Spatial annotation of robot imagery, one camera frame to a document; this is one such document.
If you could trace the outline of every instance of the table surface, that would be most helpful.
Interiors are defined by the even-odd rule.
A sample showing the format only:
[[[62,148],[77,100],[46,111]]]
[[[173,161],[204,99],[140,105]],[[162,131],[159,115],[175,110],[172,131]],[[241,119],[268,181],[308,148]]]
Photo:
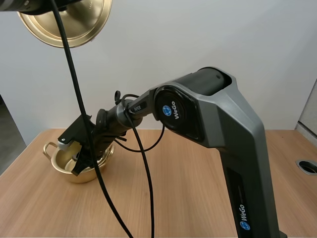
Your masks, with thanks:
[[[42,154],[63,129],[42,132],[0,176],[0,237],[126,237],[94,180],[72,184]],[[140,130],[144,147],[158,130]],[[317,176],[295,161],[317,161],[317,148],[297,131],[267,131],[280,230],[317,237]],[[138,148],[134,135],[128,145]],[[237,237],[219,153],[170,131],[147,152],[154,187],[156,237]],[[116,146],[103,178],[135,237],[149,237],[150,202],[142,157]]]

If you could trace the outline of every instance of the black cable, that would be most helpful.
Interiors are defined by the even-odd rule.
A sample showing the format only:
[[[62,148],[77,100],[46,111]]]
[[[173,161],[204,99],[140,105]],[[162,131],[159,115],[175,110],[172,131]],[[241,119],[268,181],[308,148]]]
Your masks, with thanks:
[[[74,63],[73,63],[73,60],[72,60],[72,57],[71,57],[70,48],[69,48],[69,45],[68,45],[68,41],[67,41],[67,36],[66,36],[66,33],[65,33],[64,25],[63,25],[63,22],[61,20],[60,15],[59,15],[59,11],[58,11],[58,8],[57,8],[57,5],[56,5],[55,1],[54,0],[50,0],[50,1],[51,1],[51,4],[52,4],[52,9],[53,9],[54,17],[55,17],[55,20],[56,20],[56,23],[57,23],[57,26],[58,26],[58,29],[59,29],[59,33],[60,33],[60,36],[61,36],[61,39],[62,39],[62,42],[63,42],[63,46],[64,46],[66,58],[67,58],[67,63],[68,63],[70,74],[71,74],[71,78],[72,78],[72,81],[73,81],[73,84],[74,84],[74,89],[75,89],[75,93],[76,93],[79,109],[80,109],[80,112],[81,112],[81,115],[82,115],[82,118],[83,118],[83,121],[84,121],[84,126],[85,126],[85,130],[86,130],[87,138],[88,138],[88,143],[89,143],[89,146],[90,146],[90,153],[91,153],[91,157],[92,157],[92,160],[93,160],[93,165],[94,165],[94,168],[95,168],[95,171],[96,171],[96,175],[97,175],[99,184],[101,186],[101,189],[102,189],[102,191],[103,191],[103,193],[104,193],[104,195],[106,197],[106,200],[107,200],[112,212],[114,213],[116,219],[119,221],[120,225],[122,226],[124,231],[128,234],[128,236],[130,238],[133,238],[133,236],[131,235],[130,231],[126,227],[125,223],[121,219],[119,213],[117,212],[117,210],[116,210],[116,208],[115,208],[115,206],[114,206],[114,204],[113,204],[113,202],[112,202],[112,200],[111,200],[111,198],[110,198],[110,196],[109,196],[109,194],[107,192],[106,186],[105,186],[104,181],[103,181],[103,177],[102,177],[102,175],[100,173],[99,166],[98,166],[98,163],[97,163],[94,143],[93,143],[93,139],[92,139],[92,135],[91,135],[91,128],[90,128],[90,125],[89,125],[89,119],[87,117],[86,110],[85,110],[84,103],[83,103],[83,99],[82,99],[82,96],[81,96],[81,93],[80,93],[79,84],[78,84],[78,80],[77,80],[77,75],[76,75],[76,71],[75,71],[75,66],[74,66]]]
[[[138,98],[139,96],[138,95],[135,95],[135,94],[126,94],[122,97],[121,99],[121,102],[122,102],[122,106],[123,108],[125,109],[125,99],[127,97],[133,97],[133,98]],[[149,150],[152,150],[154,147],[157,146],[157,144],[160,142],[160,140],[162,139],[163,135],[164,135],[164,131],[165,131],[165,126],[163,125],[163,128],[162,128],[162,132],[158,138],[158,140],[154,143],[154,145],[152,145],[150,148],[148,149],[145,149],[144,152],[147,152]],[[126,147],[125,145],[121,144],[119,141],[117,141],[116,139],[114,140],[118,145],[120,145],[121,147],[123,147],[124,149],[128,150],[128,151],[131,151],[131,152],[136,152],[136,153],[141,153],[142,151],[141,150],[134,150],[134,149],[130,149],[128,147]]]
[[[157,144],[160,142],[160,140],[162,139],[163,135],[164,135],[164,131],[165,131],[165,126],[163,125],[162,127],[162,131],[159,135],[158,140],[148,149],[145,149],[144,152],[148,152],[149,150],[152,150],[154,147],[157,146]],[[131,151],[131,152],[135,152],[135,153],[141,153],[141,150],[134,150],[134,149],[130,149],[128,147],[126,147],[125,145],[121,144],[119,141],[114,140],[118,145],[120,145],[121,147],[123,147],[124,149]]]
[[[150,207],[151,207],[151,238],[154,238],[154,225],[155,225],[154,224],[154,196],[153,196],[153,186],[152,186],[151,174],[150,174],[150,169],[149,169],[147,157],[145,155],[145,151],[144,151],[140,136],[139,136],[138,131],[135,128],[133,121],[130,117],[129,110],[127,110],[127,108],[126,108],[125,98],[127,98],[127,97],[138,97],[138,96],[133,95],[133,94],[126,94],[122,97],[121,103],[122,103],[123,111],[124,111],[126,117],[128,118],[130,124],[131,124],[131,127],[133,129],[135,137],[137,138],[137,141],[138,141],[138,144],[140,147],[140,151],[142,154],[143,162],[144,162],[144,167],[145,167],[147,177],[148,177],[149,190],[150,190]]]

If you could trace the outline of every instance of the gray robot arm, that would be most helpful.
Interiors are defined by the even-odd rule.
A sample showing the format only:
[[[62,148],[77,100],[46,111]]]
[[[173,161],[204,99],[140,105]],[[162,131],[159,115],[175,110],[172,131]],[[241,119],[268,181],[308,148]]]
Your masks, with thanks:
[[[104,151],[131,127],[124,110],[117,102],[111,110],[99,111],[93,128],[96,151]],[[239,238],[287,237],[278,228],[263,123],[233,76],[202,68],[127,100],[126,110],[135,126],[152,113],[169,130],[220,152]]]

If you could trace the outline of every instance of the gold pot lid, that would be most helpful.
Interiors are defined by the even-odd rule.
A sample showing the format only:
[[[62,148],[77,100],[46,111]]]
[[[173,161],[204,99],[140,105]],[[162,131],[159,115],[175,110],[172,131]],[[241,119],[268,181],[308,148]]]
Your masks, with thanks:
[[[104,27],[111,9],[111,0],[81,0],[60,12],[71,48],[93,40]],[[18,13],[24,25],[44,43],[63,47],[52,12],[31,16]]]

